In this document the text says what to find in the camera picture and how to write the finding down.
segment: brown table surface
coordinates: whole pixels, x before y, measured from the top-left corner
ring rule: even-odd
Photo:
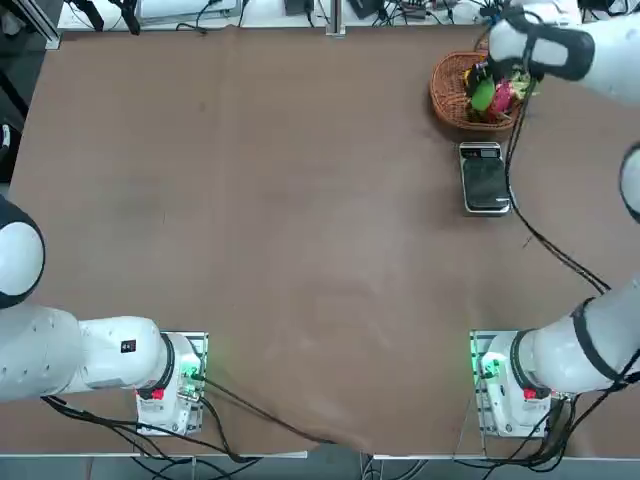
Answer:
[[[469,331],[543,326],[592,294],[515,216],[462,215],[455,148],[424,96],[435,63],[477,34],[65,36],[11,187],[47,241],[32,301],[208,331],[210,373],[287,421],[368,452],[452,454]],[[637,111],[548,79],[514,160],[525,214],[614,286],[640,266],[616,184],[636,139]],[[71,398],[135,416],[131,391]],[[569,454],[640,456],[638,400],[607,401]],[[312,446],[219,408],[238,451]],[[0,423],[4,453],[131,451],[37,400],[2,405]],[[473,411],[458,453],[482,453]]]

